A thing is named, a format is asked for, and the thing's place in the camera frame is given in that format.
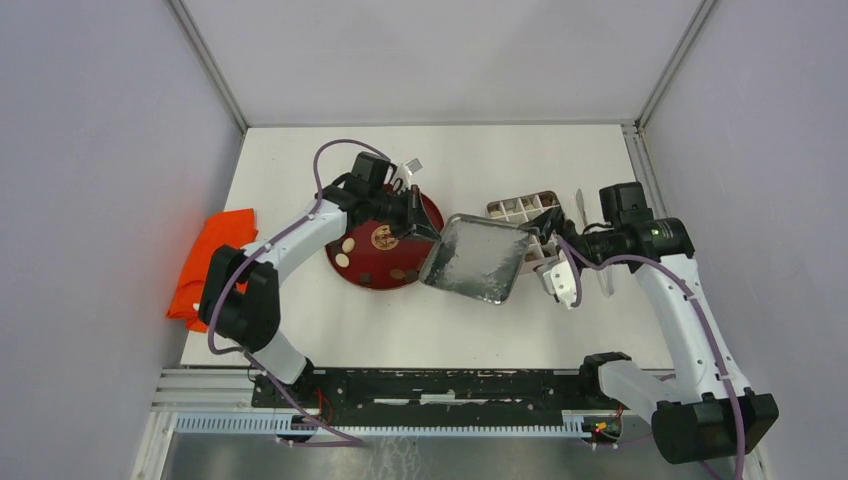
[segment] white wall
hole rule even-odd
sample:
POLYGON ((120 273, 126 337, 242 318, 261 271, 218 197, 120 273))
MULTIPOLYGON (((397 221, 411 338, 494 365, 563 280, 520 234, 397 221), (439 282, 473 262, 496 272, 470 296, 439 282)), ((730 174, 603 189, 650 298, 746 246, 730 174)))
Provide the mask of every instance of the white wall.
POLYGON ((186 0, 248 123, 633 119, 699 0, 186 0))
POLYGON ((163 1, 0 4, 0 478, 126 478, 239 135, 163 1))
POLYGON ((648 126, 781 479, 844 478, 848 2, 723 1, 648 126))

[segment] tabletop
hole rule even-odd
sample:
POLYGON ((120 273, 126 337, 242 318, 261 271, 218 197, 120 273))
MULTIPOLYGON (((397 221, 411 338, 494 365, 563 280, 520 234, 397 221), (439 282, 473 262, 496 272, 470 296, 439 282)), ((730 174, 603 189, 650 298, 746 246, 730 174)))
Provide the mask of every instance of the tabletop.
MULTIPOLYGON (((489 202, 551 190, 577 216, 582 189, 590 222, 602 221, 597 191, 634 180, 615 125, 494 125, 254 128, 247 133, 225 210, 254 208, 270 237, 315 194, 312 157, 329 140, 353 138, 395 163, 420 159, 415 183, 441 210, 484 215, 489 202)), ((348 171, 362 148, 333 146, 320 160, 323 183, 348 171)), ((339 277, 323 251, 280 288, 280 330, 316 366, 362 368, 577 368, 585 355, 622 351, 642 368, 671 358, 647 297, 626 267, 612 267, 615 293, 583 273, 583 304, 568 310, 521 275, 503 305, 421 284, 372 291, 339 277)), ((184 365, 246 365, 214 357, 189 333, 184 365)), ((227 340, 218 338, 221 345, 227 340)))

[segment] red plate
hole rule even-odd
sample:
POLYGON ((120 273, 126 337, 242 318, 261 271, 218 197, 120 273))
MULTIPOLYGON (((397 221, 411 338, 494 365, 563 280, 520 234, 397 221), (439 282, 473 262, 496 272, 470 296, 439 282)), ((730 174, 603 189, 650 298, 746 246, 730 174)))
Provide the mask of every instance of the red plate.
MULTIPOLYGON (((436 204, 424 194, 421 200, 430 221, 441 231, 445 221, 436 204)), ((348 282, 373 290, 391 290, 418 281, 418 272, 431 248, 432 242, 397 240, 391 236, 388 225, 371 220, 328 243, 324 250, 330 265, 348 282), (344 253, 342 244, 349 238, 355 242, 353 250, 344 253), (340 267, 336 263, 337 255, 345 255, 349 265, 340 267)))

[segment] gray tray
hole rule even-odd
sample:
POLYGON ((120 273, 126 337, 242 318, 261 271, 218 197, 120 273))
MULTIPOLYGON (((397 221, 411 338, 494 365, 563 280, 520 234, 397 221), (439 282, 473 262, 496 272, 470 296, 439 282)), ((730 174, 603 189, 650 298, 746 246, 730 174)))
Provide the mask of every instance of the gray tray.
POLYGON ((458 213, 430 250, 420 281, 440 290, 501 304, 524 263, 531 235, 516 225, 458 213))

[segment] orange cloth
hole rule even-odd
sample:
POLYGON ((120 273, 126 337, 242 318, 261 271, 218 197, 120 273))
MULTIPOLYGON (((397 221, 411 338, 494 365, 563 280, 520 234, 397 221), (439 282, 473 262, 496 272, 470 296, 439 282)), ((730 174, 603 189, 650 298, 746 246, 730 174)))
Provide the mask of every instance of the orange cloth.
POLYGON ((218 213, 206 220, 203 231, 194 241, 194 246, 191 247, 188 259, 183 265, 183 271, 177 281, 177 291, 166 314, 168 318, 185 319, 186 328, 189 330, 206 331, 206 325, 197 317, 194 304, 200 303, 212 254, 221 245, 241 248, 256 240, 257 230, 254 224, 252 208, 218 213))

